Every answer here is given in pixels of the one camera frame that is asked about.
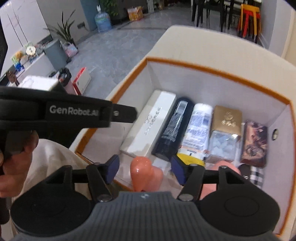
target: wall outlet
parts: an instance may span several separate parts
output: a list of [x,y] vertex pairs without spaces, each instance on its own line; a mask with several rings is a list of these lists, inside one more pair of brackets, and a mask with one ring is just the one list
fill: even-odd
[[78,24],[78,25],[77,25],[77,28],[78,28],[78,29],[85,28],[85,23],[82,22],[82,23]]

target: gray tile floor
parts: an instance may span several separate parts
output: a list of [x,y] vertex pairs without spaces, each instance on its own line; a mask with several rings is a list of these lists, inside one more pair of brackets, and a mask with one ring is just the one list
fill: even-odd
[[[200,27],[218,31],[219,21],[218,12],[211,11],[209,21],[204,13]],[[115,26],[106,33],[95,33],[78,45],[79,53],[67,67],[75,76],[86,66],[91,81],[83,95],[104,99],[152,49],[166,29],[176,24],[194,26],[190,8],[167,7],[147,14],[140,21]],[[235,35],[235,29],[230,29],[229,33]]]

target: human hand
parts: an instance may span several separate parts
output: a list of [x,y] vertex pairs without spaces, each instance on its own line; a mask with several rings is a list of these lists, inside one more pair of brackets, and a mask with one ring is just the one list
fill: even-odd
[[26,180],[31,162],[32,153],[38,145],[39,137],[34,131],[24,145],[24,151],[11,156],[3,162],[3,154],[0,151],[0,166],[4,175],[0,176],[0,197],[15,197],[20,194]]

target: open box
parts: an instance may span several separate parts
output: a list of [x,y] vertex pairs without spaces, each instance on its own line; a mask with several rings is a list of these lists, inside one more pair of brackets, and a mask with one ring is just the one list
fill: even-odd
[[[177,97],[186,96],[195,103],[239,109],[243,121],[250,119],[268,127],[269,150],[262,190],[280,206],[281,215],[274,233],[281,236],[288,229],[287,237],[290,236],[295,219],[291,212],[296,143],[292,102],[269,88],[222,70],[150,56],[132,70],[110,99],[134,106],[140,113],[156,89],[175,93]],[[92,162],[103,163],[113,154],[119,154],[120,168],[115,181],[126,189],[132,189],[129,171],[132,157],[120,153],[119,148],[131,127],[132,124],[112,123],[111,128],[88,129],[76,148],[77,155]],[[274,129],[279,131],[276,140],[272,140]],[[163,170],[165,176],[160,191],[171,191],[177,197],[182,186],[170,173],[170,163]]]

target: checkered pattern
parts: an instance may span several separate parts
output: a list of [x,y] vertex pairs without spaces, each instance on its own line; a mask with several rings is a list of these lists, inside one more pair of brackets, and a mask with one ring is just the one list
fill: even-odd
[[264,179],[263,169],[258,167],[250,167],[250,168],[251,168],[250,182],[261,189],[263,185],[263,179]]

